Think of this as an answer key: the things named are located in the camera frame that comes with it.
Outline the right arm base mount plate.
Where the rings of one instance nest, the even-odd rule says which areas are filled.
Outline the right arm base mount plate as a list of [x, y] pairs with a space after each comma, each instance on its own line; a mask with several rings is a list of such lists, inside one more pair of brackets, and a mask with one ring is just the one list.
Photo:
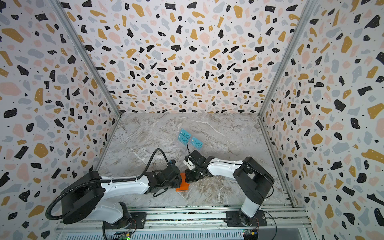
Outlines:
[[255, 215], [250, 218], [245, 215], [241, 210], [227, 211], [224, 222], [228, 227], [252, 227], [255, 228], [267, 226], [265, 212], [258, 210]]

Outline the aluminium corner post right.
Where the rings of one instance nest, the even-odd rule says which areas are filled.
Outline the aluminium corner post right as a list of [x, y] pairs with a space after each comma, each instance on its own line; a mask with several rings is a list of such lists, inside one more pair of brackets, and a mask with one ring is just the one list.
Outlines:
[[319, 1], [316, 0], [310, 0], [307, 1], [304, 7], [304, 10], [302, 12], [302, 15], [298, 21], [298, 25], [296, 26], [296, 29], [292, 35], [292, 39], [284, 53], [284, 56], [281, 60], [281, 64], [278, 67], [278, 70], [273, 78], [273, 81], [269, 87], [269, 90], [266, 94], [265, 100], [262, 104], [262, 107], [260, 109], [260, 112], [258, 114], [259, 118], [263, 117], [263, 114], [267, 111], [267, 107], [269, 105], [269, 102], [271, 101], [273, 94], [274, 94], [274, 89], [278, 85], [278, 81], [281, 78], [281, 76], [284, 73], [284, 70], [290, 61], [292, 54], [294, 53], [296, 46], [305, 30], [306, 24], [308, 23], [308, 20], [310, 19], [316, 5], [318, 4]]

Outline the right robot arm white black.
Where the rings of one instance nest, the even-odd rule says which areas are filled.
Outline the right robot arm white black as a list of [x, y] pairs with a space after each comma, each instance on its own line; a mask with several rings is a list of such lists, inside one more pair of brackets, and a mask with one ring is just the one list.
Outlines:
[[235, 180], [246, 196], [240, 208], [240, 216], [246, 220], [255, 217], [275, 182], [272, 175], [251, 157], [243, 161], [227, 161], [216, 157], [205, 158], [194, 150], [185, 157], [184, 164], [188, 166], [185, 170], [186, 183], [214, 176]]

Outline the aluminium corner post left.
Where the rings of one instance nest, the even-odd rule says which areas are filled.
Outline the aluminium corner post left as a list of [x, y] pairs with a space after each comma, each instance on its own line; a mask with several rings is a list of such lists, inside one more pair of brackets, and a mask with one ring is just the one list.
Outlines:
[[106, 99], [109, 103], [109, 106], [111, 107], [113, 112], [115, 114], [117, 114], [118, 118], [121, 118], [122, 114], [121, 114], [120, 110], [117, 108], [117, 105], [116, 105], [112, 95], [109, 93], [108, 88], [104, 84], [104, 82], [103, 82], [100, 74], [98, 73], [94, 63], [92, 62], [89, 54], [87, 53], [87, 50], [85, 49], [83, 43], [81, 42], [74, 26], [71, 24], [70, 19], [68, 18], [64, 9], [62, 8], [61, 2], [49, 0], [48, 3], [50, 4], [53, 11], [57, 15], [60, 23], [62, 24], [63, 28], [66, 30], [68, 36], [73, 41], [77, 51], [79, 52], [80, 56], [84, 60], [84, 63], [86, 64], [87, 68], [90, 70], [90, 72], [94, 76], [96, 83], [101, 88], [101, 91], [104, 94], [104, 96], [106, 97]]

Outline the aluminium corner post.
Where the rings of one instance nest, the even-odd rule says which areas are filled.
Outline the aluminium corner post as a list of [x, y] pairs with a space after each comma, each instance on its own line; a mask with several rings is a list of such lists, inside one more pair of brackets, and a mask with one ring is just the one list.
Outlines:
[[281, 76], [284, 73], [284, 70], [290, 61], [292, 54], [294, 53], [296, 46], [305, 30], [306, 24], [308, 23], [308, 20], [310, 19], [316, 5], [318, 4], [319, 1], [316, 0], [310, 0], [307, 1], [304, 7], [304, 10], [302, 12], [302, 15], [298, 21], [298, 25], [296, 26], [296, 29], [292, 35], [292, 39], [284, 53], [284, 56], [281, 60], [281, 64], [278, 67], [278, 70], [273, 78], [273, 81], [269, 87], [269, 90], [266, 94], [265, 100], [262, 104], [262, 107], [260, 109], [260, 112], [258, 114], [259, 118], [263, 117], [263, 114], [267, 111], [267, 107], [269, 105], [269, 102], [271, 101], [273, 94], [274, 94], [274, 89], [278, 85], [278, 81], [281, 78]]
[[120, 110], [117, 108], [117, 105], [116, 105], [112, 95], [109, 93], [108, 88], [104, 84], [104, 82], [103, 82], [100, 74], [98, 73], [94, 63], [92, 62], [89, 54], [87, 53], [87, 50], [85, 49], [83, 43], [81, 42], [74, 26], [71, 24], [70, 19], [68, 18], [64, 9], [62, 8], [61, 2], [49, 0], [48, 3], [50, 4], [53, 11], [57, 15], [60, 23], [62, 24], [63, 28], [66, 30], [68, 36], [73, 41], [77, 51], [79, 52], [80, 56], [84, 60], [84, 63], [86, 64], [87, 68], [90, 70], [90, 72], [94, 76], [96, 83], [101, 88], [101, 91], [104, 94], [104, 96], [106, 97], [106, 99], [109, 103], [109, 106], [111, 107], [113, 112], [115, 114], [117, 114], [118, 118], [121, 118], [122, 114], [121, 114]]

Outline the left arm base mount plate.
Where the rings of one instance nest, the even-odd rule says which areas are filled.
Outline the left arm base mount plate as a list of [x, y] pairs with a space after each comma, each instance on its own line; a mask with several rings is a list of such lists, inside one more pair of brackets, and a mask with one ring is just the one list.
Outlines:
[[127, 216], [123, 216], [114, 224], [103, 224], [104, 230], [138, 230], [143, 229], [146, 223], [147, 213], [145, 212], [130, 212]]

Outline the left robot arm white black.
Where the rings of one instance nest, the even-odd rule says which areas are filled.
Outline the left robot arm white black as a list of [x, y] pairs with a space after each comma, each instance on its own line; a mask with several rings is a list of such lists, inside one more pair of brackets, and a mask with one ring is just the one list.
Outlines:
[[74, 224], [92, 219], [121, 228], [133, 217], [125, 203], [109, 199], [145, 194], [157, 197], [168, 189], [180, 188], [182, 182], [181, 172], [174, 164], [132, 178], [101, 177], [97, 171], [90, 172], [63, 191], [73, 190], [61, 199], [63, 222]]

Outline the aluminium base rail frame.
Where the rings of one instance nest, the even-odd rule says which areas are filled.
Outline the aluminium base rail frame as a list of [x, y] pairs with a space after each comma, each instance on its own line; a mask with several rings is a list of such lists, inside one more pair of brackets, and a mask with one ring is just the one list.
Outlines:
[[60, 223], [53, 240], [315, 240], [302, 208], [263, 206], [251, 226], [236, 225], [230, 217], [237, 207], [131, 208], [137, 227], [102, 230], [102, 222]]

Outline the orange card holder wallet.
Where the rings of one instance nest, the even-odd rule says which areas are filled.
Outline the orange card holder wallet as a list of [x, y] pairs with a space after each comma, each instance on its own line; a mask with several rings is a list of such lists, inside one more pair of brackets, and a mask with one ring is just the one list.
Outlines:
[[178, 189], [176, 189], [176, 192], [186, 192], [189, 190], [190, 184], [186, 182], [186, 174], [181, 173], [182, 183]]

